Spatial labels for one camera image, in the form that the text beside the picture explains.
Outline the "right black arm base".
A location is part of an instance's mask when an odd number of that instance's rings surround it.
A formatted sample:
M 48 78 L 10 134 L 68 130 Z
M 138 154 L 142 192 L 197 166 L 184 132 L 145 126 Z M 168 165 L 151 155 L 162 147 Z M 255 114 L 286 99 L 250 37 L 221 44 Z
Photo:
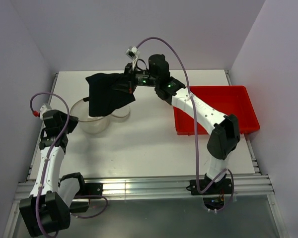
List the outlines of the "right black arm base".
M 203 191 L 207 185 L 211 182 L 209 179 L 200 179 L 199 186 L 200 190 Z M 189 181 L 189 185 L 186 187 L 186 190 L 191 193 L 192 196 L 200 195 L 197 189 L 196 180 L 192 179 Z M 214 182 L 204 193 L 203 195 L 221 195 L 221 194 L 231 194 L 233 191 L 232 180 L 229 178 L 223 178 L 219 182 Z

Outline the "red plastic bin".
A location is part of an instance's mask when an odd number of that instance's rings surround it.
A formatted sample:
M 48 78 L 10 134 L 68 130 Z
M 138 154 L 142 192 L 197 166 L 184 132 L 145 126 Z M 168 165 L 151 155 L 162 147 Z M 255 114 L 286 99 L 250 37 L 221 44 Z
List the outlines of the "red plastic bin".
M 239 121 L 241 134 L 251 134 L 260 129 L 256 113 L 244 86 L 191 86 L 191 92 L 199 99 L 225 113 L 234 114 Z M 177 135 L 193 135 L 193 118 L 174 108 Z

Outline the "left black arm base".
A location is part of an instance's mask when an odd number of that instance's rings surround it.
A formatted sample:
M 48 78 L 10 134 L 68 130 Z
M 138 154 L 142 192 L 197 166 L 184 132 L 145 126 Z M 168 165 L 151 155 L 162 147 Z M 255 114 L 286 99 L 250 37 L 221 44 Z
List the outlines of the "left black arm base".
M 83 190 L 79 191 L 75 198 L 79 197 L 80 199 L 87 199 L 85 202 L 75 202 L 73 201 L 70 205 L 71 213 L 85 213 L 89 205 L 91 204 L 91 196 L 95 199 L 100 199 L 99 196 L 102 195 L 103 192 L 103 184 L 102 183 L 86 183 L 84 185 Z

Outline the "black garment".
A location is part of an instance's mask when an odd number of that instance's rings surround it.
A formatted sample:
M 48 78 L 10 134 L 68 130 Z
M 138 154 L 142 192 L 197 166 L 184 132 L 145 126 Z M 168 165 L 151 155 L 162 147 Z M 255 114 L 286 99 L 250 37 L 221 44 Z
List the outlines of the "black garment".
M 116 109 L 124 107 L 136 100 L 133 94 L 109 92 L 111 80 L 107 73 L 97 73 L 85 78 L 89 86 L 89 96 L 84 98 L 89 102 L 88 114 L 90 117 L 105 117 Z

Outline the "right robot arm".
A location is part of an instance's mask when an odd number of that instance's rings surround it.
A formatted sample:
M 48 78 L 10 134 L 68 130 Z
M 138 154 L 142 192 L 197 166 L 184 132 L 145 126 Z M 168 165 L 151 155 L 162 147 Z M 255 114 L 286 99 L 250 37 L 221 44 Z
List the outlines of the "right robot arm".
M 132 63 L 127 64 L 122 79 L 115 82 L 112 89 L 133 94 L 138 86 L 154 87 L 160 99 L 195 119 L 195 124 L 210 135 L 207 150 L 211 158 L 205 188 L 210 193 L 218 192 L 223 185 L 221 180 L 225 177 L 228 156 L 240 141 L 237 117 L 212 108 L 172 77 L 164 55 L 150 56 L 145 70 L 133 69 Z

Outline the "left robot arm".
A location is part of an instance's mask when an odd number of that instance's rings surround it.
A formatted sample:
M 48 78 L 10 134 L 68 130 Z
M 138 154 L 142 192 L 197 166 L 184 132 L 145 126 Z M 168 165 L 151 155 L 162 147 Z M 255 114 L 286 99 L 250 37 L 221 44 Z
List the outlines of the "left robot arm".
M 70 205 L 85 196 L 87 186 L 81 173 L 60 177 L 60 168 L 68 144 L 67 135 L 75 129 L 78 118 L 42 106 L 39 112 L 44 128 L 40 134 L 40 166 L 28 198 L 19 210 L 31 237 L 54 238 L 70 226 Z

